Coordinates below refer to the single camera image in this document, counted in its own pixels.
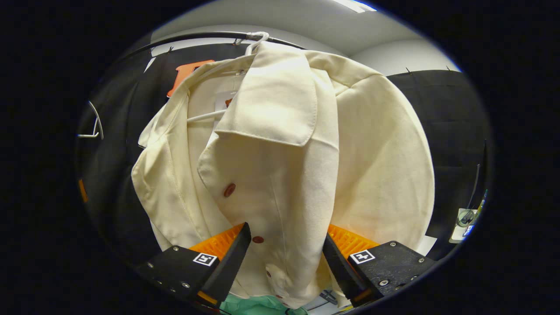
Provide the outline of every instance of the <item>orange tag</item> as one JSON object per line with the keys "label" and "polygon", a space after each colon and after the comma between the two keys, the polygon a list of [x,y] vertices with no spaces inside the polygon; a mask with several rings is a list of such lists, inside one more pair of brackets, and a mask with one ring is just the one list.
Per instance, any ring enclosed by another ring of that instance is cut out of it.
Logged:
{"label": "orange tag", "polygon": [[173,95],[173,92],[175,92],[175,89],[179,86],[179,84],[181,84],[181,82],[188,77],[191,73],[194,72],[194,70],[200,66],[202,66],[205,63],[209,63],[209,62],[214,62],[214,60],[205,60],[205,61],[199,61],[199,62],[195,62],[195,63],[188,63],[188,64],[184,64],[182,66],[178,66],[177,71],[179,71],[177,73],[177,77],[175,78],[175,84],[173,84],[173,89],[171,89],[169,92],[167,92],[167,97],[170,98]]}
{"label": "orange tag", "polygon": [[83,180],[79,180],[78,181],[78,185],[80,187],[80,192],[82,193],[82,199],[83,199],[83,203],[87,202],[87,195],[86,195],[86,189],[83,187]]}

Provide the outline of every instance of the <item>ceiling light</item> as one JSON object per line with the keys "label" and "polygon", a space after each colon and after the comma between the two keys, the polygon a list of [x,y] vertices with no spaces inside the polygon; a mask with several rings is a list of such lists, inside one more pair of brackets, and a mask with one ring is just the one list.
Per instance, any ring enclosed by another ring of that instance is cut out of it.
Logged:
{"label": "ceiling light", "polygon": [[338,2],[338,3],[342,4],[343,6],[349,8],[351,10],[354,10],[355,12],[358,12],[358,13],[362,13],[362,12],[366,12],[366,11],[377,11],[376,9],[374,9],[374,8],[372,8],[372,7],[370,7],[366,4],[363,4],[361,2],[357,2],[357,1],[354,1],[354,0],[333,0],[333,1]]}

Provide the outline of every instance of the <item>white ceiling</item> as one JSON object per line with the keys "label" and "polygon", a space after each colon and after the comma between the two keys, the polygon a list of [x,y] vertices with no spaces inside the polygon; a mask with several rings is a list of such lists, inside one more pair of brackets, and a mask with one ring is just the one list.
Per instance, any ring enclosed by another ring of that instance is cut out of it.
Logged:
{"label": "white ceiling", "polygon": [[224,24],[259,25],[299,34],[347,56],[391,41],[423,38],[379,11],[356,13],[332,0],[217,0],[160,27],[152,41],[195,27]]}

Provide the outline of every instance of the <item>hanger hook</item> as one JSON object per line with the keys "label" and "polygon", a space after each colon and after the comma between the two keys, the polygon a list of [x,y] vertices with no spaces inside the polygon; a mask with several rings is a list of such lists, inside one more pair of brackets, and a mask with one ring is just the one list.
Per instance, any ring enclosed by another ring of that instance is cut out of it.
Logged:
{"label": "hanger hook", "polygon": [[250,44],[247,49],[245,50],[245,55],[249,56],[251,55],[251,53],[253,53],[253,49],[260,44],[261,41],[263,40],[268,40],[270,38],[270,35],[266,32],[256,32],[256,33],[247,33],[247,36],[262,36],[261,39],[259,39],[256,43],[252,43]]}

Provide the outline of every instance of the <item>clothing tag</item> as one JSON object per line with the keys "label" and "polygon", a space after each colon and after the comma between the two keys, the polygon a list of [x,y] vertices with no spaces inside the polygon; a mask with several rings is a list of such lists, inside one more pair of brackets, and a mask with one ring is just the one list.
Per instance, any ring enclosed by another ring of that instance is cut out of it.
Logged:
{"label": "clothing tag", "polygon": [[[230,106],[231,100],[234,98],[236,93],[237,91],[226,91],[216,94],[214,111],[227,109]],[[212,128],[212,131],[216,129],[219,121],[219,118],[214,118],[214,128]]]}

